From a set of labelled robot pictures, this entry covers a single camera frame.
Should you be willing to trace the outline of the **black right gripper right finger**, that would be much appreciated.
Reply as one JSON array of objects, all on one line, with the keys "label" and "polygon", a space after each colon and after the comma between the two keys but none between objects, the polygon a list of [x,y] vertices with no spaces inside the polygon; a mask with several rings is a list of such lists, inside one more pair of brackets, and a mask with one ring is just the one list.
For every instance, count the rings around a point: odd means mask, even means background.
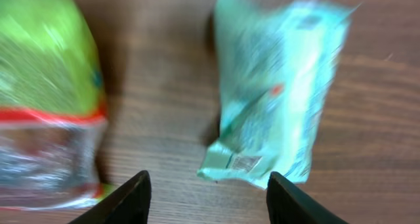
[{"label": "black right gripper right finger", "polygon": [[348,224],[278,172],[266,190],[271,224]]}]

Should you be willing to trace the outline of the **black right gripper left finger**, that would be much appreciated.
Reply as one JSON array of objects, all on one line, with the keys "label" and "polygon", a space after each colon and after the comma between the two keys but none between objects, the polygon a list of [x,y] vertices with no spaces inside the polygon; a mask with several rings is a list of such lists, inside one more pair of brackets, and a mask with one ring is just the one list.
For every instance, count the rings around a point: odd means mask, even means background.
[{"label": "black right gripper left finger", "polygon": [[151,198],[150,175],[140,171],[68,224],[147,224]]}]

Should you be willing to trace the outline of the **green snack bag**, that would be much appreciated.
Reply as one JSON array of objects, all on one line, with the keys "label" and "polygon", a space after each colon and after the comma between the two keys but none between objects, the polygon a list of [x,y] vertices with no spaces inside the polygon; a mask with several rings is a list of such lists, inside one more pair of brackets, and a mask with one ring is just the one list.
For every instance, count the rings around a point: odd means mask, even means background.
[{"label": "green snack bag", "polygon": [[74,0],[1,0],[1,207],[95,205],[106,125],[96,44]]}]

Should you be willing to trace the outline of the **light blue tissue pack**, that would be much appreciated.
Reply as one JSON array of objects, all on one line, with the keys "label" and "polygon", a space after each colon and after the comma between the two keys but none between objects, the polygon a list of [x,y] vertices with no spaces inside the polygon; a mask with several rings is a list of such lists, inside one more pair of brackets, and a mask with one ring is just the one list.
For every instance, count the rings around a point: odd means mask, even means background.
[{"label": "light blue tissue pack", "polygon": [[278,172],[308,180],[312,147],[352,9],[294,0],[266,11],[253,0],[217,0],[220,134],[198,175],[267,188]]}]

